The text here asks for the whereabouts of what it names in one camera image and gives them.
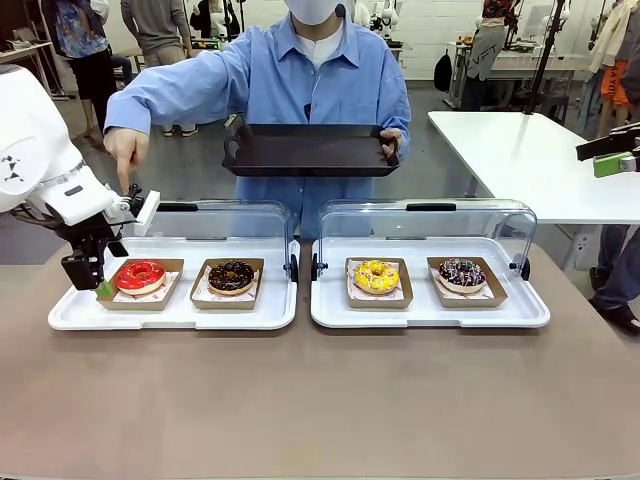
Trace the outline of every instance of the white tray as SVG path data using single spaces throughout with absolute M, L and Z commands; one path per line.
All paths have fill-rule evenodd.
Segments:
M 550 313 L 529 282 L 509 270 L 510 257 L 487 238 L 429 238 L 382 240 L 327 238 L 322 261 L 329 265 L 311 287 L 311 316 L 329 328 L 402 327 L 521 327 L 539 328 Z M 313 245 L 318 252 L 318 242 Z M 483 257 L 509 298 L 497 308 L 444 308 L 427 270 L 426 257 Z M 404 258 L 413 287 L 413 302 L 406 310 L 354 309 L 347 303 L 345 259 L 348 257 Z
M 178 238 L 127 238 L 127 258 L 183 258 L 184 271 L 169 303 L 162 312 L 110 311 L 96 301 L 91 291 L 71 287 L 49 313 L 56 330 L 137 330 L 142 328 L 194 328 L 197 330 L 275 330 L 293 320 L 298 285 L 289 281 L 282 266 L 284 249 L 276 239 L 230 239 L 193 241 Z M 300 255 L 292 242 L 290 254 Z M 206 258 L 263 258 L 264 272 L 256 308 L 242 310 L 198 310 L 189 295 Z M 105 251 L 105 278 L 125 261 Z

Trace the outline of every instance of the orange pants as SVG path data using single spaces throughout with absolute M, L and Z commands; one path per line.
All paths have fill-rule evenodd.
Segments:
M 628 64 L 627 60 L 616 60 L 613 67 L 607 67 L 602 79 L 600 95 L 605 100 L 613 100 L 613 104 L 616 107 L 628 107 L 630 105 L 627 94 L 620 83 L 620 78 L 627 71 Z

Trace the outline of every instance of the yellow donut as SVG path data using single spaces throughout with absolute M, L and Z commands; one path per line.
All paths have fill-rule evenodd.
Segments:
M 379 260 L 367 260 L 356 268 L 358 288 L 373 295 L 386 295 L 398 286 L 398 270 Z

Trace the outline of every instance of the shirt collar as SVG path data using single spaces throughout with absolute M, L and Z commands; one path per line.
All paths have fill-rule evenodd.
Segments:
M 354 67 L 360 66 L 360 54 L 358 52 L 358 38 L 356 33 L 356 26 L 347 18 L 343 17 L 344 28 L 342 29 L 342 39 L 338 49 L 329 57 L 329 60 L 334 58 L 344 57 L 353 64 Z M 291 50 L 296 50 L 302 54 L 298 47 L 298 39 L 296 38 L 296 32 L 293 27 L 293 21 L 291 20 L 291 14 L 280 22 L 280 25 L 275 31 L 275 40 L 277 45 L 278 61 L 289 53 Z

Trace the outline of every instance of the shirt pocket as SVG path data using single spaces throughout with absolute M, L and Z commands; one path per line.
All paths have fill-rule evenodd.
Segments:
M 352 125 L 377 125 L 378 105 L 375 102 L 340 103 L 340 123 Z

